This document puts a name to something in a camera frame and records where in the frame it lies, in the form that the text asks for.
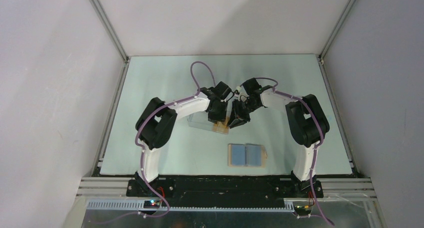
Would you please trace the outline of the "tan leather card holder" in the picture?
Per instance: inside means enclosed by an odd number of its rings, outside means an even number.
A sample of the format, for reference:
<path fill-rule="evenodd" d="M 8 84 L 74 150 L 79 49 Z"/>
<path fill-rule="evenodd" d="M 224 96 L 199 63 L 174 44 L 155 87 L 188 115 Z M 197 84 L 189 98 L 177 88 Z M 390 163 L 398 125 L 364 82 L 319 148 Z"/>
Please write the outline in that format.
<path fill-rule="evenodd" d="M 267 163 L 267 152 L 263 145 L 229 144 L 228 165 L 230 167 L 263 168 Z"/>

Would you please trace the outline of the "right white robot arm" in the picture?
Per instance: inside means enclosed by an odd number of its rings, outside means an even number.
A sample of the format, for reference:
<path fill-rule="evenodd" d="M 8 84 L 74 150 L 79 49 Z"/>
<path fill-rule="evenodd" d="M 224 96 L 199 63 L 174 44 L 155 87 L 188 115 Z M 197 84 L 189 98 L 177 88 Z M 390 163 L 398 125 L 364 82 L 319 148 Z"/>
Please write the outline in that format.
<path fill-rule="evenodd" d="M 250 114 L 261 107 L 286 113 L 291 136 L 302 146 L 292 170 L 294 181 L 290 189 L 295 196 L 304 197 L 311 190 L 310 183 L 314 182 L 319 147 L 330 130 L 317 97 L 313 94 L 298 97 L 278 91 L 276 86 L 261 86 L 258 78 L 246 80 L 236 90 L 244 90 L 247 96 L 232 102 L 227 123 L 230 129 L 248 123 Z"/>

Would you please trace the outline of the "clear plastic card box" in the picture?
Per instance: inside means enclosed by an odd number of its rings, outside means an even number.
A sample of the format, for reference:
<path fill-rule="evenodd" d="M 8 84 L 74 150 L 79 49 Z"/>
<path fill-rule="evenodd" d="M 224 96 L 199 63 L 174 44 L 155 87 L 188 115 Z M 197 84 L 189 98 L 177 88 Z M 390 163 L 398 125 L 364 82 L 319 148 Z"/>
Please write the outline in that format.
<path fill-rule="evenodd" d="M 214 123 L 208 120 L 208 114 L 205 112 L 197 112 L 189 115 L 187 122 L 190 127 L 213 132 L 212 128 Z"/>

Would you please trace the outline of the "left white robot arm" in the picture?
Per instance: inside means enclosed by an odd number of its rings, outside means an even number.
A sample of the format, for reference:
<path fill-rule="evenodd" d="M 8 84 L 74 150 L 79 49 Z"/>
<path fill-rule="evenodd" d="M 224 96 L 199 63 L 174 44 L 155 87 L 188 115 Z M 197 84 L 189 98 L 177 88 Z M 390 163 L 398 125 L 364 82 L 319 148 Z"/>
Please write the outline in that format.
<path fill-rule="evenodd" d="M 166 103 L 157 97 L 150 100 L 135 125 L 135 144 L 141 147 L 138 174 L 142 180 L 138 189 L 145 196 L 153 196 L 158 190 L 155 179 L 159 175 L 160 148 L 169 141 L 175 122 L 205 112 L 212 124 L 225 125 L 229 100 L 234 94 L 228 85 L 219 82 L 214 87 L 198 88 L 194 95 L 173 102 Z"/>

